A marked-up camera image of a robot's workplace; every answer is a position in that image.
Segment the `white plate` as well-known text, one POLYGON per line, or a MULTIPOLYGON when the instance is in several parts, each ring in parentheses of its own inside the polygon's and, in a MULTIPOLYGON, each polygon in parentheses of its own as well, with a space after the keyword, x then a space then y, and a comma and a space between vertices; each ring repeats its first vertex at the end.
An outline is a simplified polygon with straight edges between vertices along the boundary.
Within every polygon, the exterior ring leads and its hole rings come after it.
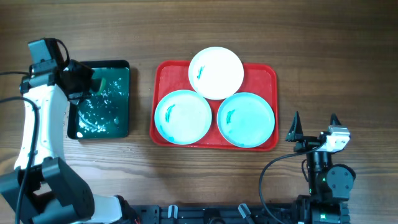
POLYGON ((235 94, 244 80, 243 63, 224 47, 208 47, 197 53, 188 67, 192 88, 209 100, 223 100, 235 94))

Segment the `green yellow scrub sponge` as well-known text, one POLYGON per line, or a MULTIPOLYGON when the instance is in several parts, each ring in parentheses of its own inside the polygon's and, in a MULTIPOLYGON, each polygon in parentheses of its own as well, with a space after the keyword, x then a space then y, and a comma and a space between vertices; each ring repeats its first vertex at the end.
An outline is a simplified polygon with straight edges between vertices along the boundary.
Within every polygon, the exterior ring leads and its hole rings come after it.
POLYGON ((105 78, 92 79, 90 90, 93 94, 100 95, 101 92, 104 90, 105 85, 106 85, 105 78))

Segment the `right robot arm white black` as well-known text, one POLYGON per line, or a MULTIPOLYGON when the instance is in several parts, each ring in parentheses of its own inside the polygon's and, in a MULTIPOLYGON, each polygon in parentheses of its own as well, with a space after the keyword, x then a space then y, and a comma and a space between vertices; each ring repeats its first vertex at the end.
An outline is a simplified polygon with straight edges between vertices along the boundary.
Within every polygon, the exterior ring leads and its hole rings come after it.
POLYGON ((299 195, 292 205, 292 223, 350 223, 347 201, 356 178, 344 164, 332 163, 332 155, 342 151, 351 139, 346 126, 331 115, 327 131, 319 136, 303 134, 300 116, 295 113, 286 141, 295 142, 294 152, 304 153, 307 163, 308 195, 299 195))

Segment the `light blue plate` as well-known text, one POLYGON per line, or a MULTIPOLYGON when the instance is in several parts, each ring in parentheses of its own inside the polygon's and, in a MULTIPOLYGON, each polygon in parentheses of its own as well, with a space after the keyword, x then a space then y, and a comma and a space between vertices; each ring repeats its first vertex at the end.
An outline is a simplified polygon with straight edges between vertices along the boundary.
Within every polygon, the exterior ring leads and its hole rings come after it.
POLYGON ((155 108, 155 128, 172 144, 189 145, 199 141, 210 129, 211 122, 209 103, 195 91, 173 91, 155 108))
POLYGON ((225 99, 218 108, 216 123, 221 135, 241 148, 264 144, 276 126, 270 104, 248 92, 236 93, 225 99))

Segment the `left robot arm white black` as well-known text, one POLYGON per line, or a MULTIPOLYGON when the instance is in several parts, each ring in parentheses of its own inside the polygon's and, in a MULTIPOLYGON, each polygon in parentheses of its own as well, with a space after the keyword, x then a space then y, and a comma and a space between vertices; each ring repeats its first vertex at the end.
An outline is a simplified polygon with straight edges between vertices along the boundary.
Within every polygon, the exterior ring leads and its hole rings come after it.
POLYGON ((14 171, 1 176, 1 195, 15 211, 16 223, 137 223, 121 196, 93 195, 89 185, 67 165, 61 123, 68 101, 93 91, 97 68, 127 66, 125 60, 77 62, 55 60, 30 66, 18 100, 25 103, 24 136, 14 171))

